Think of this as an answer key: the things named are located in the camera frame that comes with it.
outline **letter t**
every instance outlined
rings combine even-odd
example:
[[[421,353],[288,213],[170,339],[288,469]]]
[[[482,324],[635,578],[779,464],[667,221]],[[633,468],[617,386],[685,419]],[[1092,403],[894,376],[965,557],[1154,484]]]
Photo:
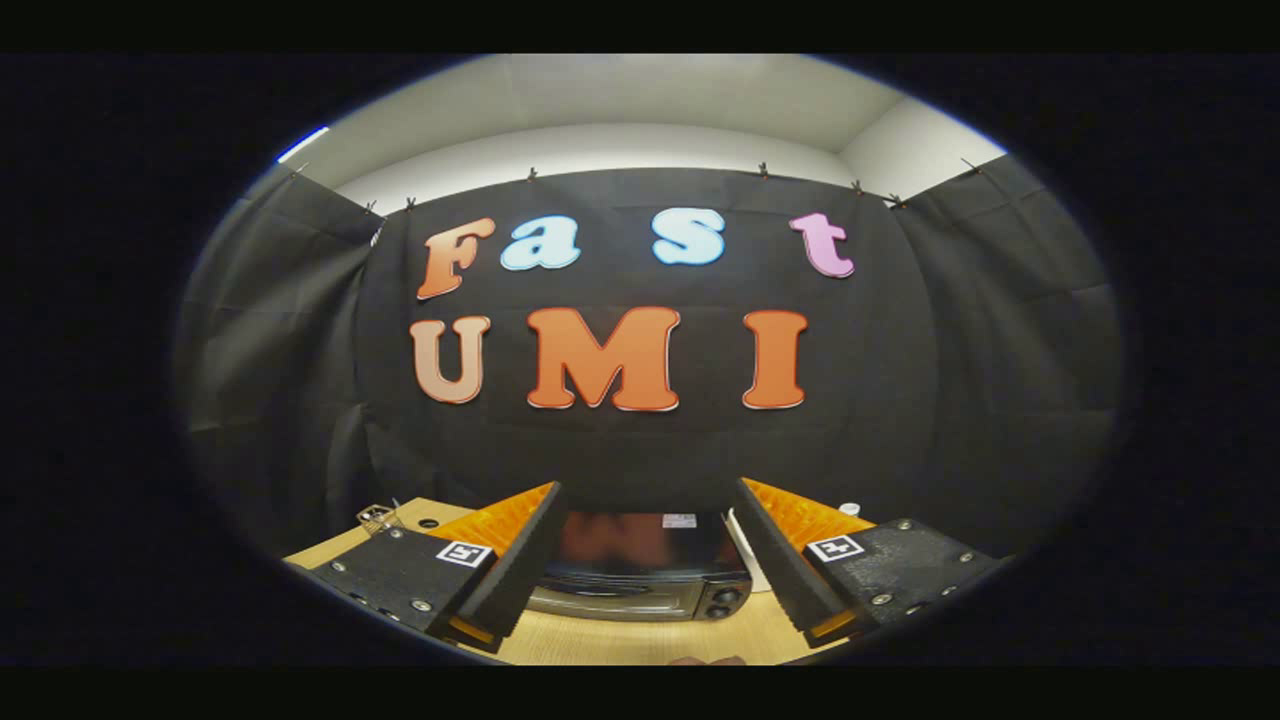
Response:
[[[854,261],[836,255],[836,241],[845,240],[845,228],[827,220],[827,215],[813,213],[788,223],[791,229],[804,236],[804,249],[809,264],[829,278],[847,278],[854,274]]]

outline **oven door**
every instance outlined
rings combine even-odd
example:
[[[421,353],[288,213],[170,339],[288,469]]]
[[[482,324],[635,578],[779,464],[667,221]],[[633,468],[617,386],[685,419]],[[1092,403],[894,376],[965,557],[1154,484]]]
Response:
[[[593,620],[690,620],[703,583],[593,584],[547,578],[529,598],[529,610]]]

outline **black fabric backdrop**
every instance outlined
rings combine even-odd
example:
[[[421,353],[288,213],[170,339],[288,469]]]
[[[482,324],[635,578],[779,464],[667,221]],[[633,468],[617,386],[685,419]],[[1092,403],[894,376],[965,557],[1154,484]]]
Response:
[[[726,220],[709,265],[663,265],[667,208]],[[820,275],[787,220],[824,213],[855,273]],[[526,220],[577,220],[567,268],[498,263]],[[458,290],[416,300],[426,237],[489,217]],[[628,169],[517,181],[381,218],[276,169],[218,229],[192,279],[178,387],[209,489],[269,552],[351,527],[370,502],[495,502],[547,480],[590,510],[727,506],[748,475],[872,520],[916,516],[987,552],[1024,550],[1087,488],[1116,427],[1124,342],[1079,227],[1012,158],[905,208],[836,186],[745,173]],[[671,413],[605,401],[530,407],[539,307],[577,309],[603,341],[634,306],[681,314]],[[742,316],[804,314],[803,405],[753,411]],[[471,402],[419,389],[408,327],[486,315]],[[442,372],[456,378],[457,336]]]

